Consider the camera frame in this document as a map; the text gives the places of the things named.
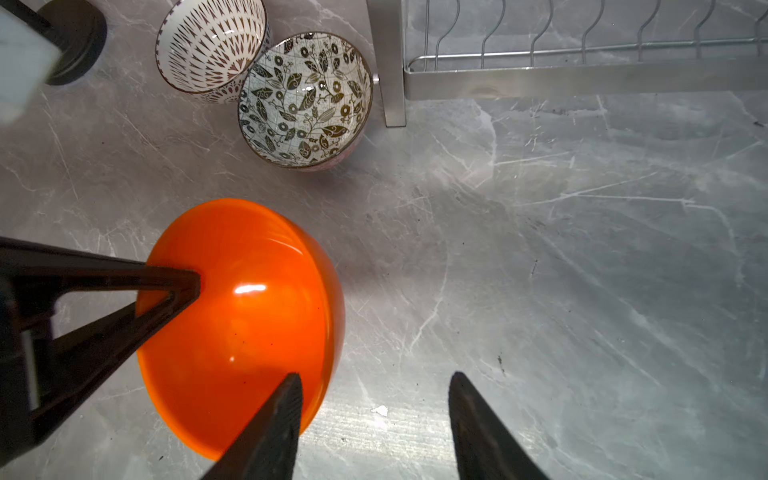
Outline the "green floral patterned bowl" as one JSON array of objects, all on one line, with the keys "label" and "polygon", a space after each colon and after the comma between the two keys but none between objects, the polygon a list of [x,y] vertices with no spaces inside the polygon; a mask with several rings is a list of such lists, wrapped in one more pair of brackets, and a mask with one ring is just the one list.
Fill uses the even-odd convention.
[{"label": "green floral patterned bowl", "polygon": [[254,61],[240,90],[238,124],[260,160],[326,170],[362,139],[373,93],[373,75],[355,45],[333,33],[303,32]]}]

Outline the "orange bowl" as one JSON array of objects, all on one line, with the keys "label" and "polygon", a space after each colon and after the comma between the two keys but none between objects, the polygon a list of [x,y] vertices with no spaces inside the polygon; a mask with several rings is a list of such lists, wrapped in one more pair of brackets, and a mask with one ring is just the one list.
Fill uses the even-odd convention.
[{"label": "orange bowl", "polygon": [[319,243],[264,206],[221,199],[178,217],[148,262],[200,277],[199,297],[137,353],[170,430],[218,460],[290,373],[301,379],[307,428],[339,363],[345,328],[341,283]]}]

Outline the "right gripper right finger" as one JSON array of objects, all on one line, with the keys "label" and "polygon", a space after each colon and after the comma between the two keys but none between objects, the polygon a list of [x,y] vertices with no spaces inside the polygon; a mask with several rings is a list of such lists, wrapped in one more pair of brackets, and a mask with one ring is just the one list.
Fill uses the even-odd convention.
[{"label": "right gripper right finger", "polygon": [[459,371],[450,381],[448,410],[461,479],[548,480]]}]

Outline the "steel two-tier dish rack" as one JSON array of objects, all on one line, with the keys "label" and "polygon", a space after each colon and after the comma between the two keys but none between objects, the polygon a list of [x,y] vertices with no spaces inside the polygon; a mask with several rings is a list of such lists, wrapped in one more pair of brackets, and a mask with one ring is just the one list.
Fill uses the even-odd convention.
[{"label": "steel two-tier dish rack", "polygon": [[606,4],[580,33],[576,46],[540,48],[555,18],[546,4],[546,19],[525,49],[491,51],[492,27],[477,50],[443,53],[443,41],[456,28],[464,10],[454,4],[450,25],[436,41],[424,39],[422,54],[406,56],[406,4],[366,4],[378,67],[384,120],[388,127],[407,123],[408,101],[591,96],[710,91],[755,91],[767,87],[767,16],[753,20],[745,35],[705,37],[717,2],[694,26],[690,37],[651,40],[646,31],[659,15],[655,2],[630,42],[594,45],[589,36],[600,24]]}]

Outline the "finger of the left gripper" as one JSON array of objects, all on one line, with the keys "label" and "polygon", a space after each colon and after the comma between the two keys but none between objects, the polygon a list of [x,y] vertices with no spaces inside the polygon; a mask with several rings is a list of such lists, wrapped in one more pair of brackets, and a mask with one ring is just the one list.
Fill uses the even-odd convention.
[{"label": "finger of the left gripper", "polygon": [[[1,240],[1,462],[41,445],[141,345],[200,294],[190,270],[21,241]],[[52,319],[72,292],[148,291],[143,314],[130,304],[60,337]]]}]

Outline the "white red patterned bowl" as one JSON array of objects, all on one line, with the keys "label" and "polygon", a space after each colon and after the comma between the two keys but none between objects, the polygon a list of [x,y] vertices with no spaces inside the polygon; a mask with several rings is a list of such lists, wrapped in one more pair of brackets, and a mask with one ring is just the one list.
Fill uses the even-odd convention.
[{"label": "white red patterned bowl", "polygon": [[271,43],[261,0],[184,0],[159,28],[155,61],[172,88],[227,104],[238,100],[251,65]]}]

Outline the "black microphone on stand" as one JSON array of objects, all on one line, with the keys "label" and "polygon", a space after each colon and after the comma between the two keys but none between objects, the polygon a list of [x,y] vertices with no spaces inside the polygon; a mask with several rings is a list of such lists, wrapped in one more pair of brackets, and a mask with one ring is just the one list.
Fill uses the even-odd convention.
[{"label": "black microphone on stand", "polygon": [[89,1],[47,1],[37,11],[15,0],[2,1],[1,7],[61,51],[62,56],[46,79],[48,85],[66,85],[81,78],[93,67],[106,43],[106,18]]}]

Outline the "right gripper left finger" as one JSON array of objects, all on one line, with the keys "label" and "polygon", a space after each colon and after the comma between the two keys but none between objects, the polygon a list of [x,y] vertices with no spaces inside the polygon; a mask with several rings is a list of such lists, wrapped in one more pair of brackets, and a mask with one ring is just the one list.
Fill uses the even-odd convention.
[{"label": "right gripper left finger", "polygon": [[291,479],[300,434],[300,376],[285,376],[206,479]]}]

